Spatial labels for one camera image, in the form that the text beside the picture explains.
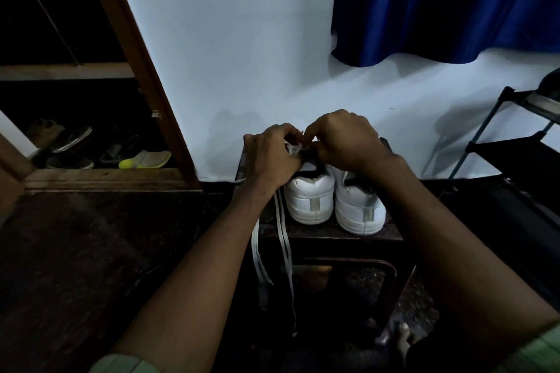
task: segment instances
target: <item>shoelace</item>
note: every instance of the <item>shoelace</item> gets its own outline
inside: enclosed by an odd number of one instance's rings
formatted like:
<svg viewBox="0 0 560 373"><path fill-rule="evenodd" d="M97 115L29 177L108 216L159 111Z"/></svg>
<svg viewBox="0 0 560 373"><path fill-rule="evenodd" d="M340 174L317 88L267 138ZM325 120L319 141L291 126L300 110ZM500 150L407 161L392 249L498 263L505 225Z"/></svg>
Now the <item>shoelace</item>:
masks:
<svg viewBox="0 0 560 373"><path fill-rule="evenodd" d="M298 332L296 327L298 320L296 317L296 310L294 307L294 293L293 293L293 264L292 264L292 249L290 241L288 240L288 233L286 231L286 215L284 214L284 203L282 201L282 192L278 189L274 193L274 206L276 208L276 228L278 229L278 238L280 239L280 246L282 248L282 256L284 258L284 265L286 266L286 275L290 284L290 293L292 294L292 313L293 313L293 333L296 336ZM256 275L259 278L259 306L263 311L266 311L268 305L268 284L274 285L259 254L259 221L256 221L253 233L251 235L251 251L253 253L253 263L255 265Z"/></svg>

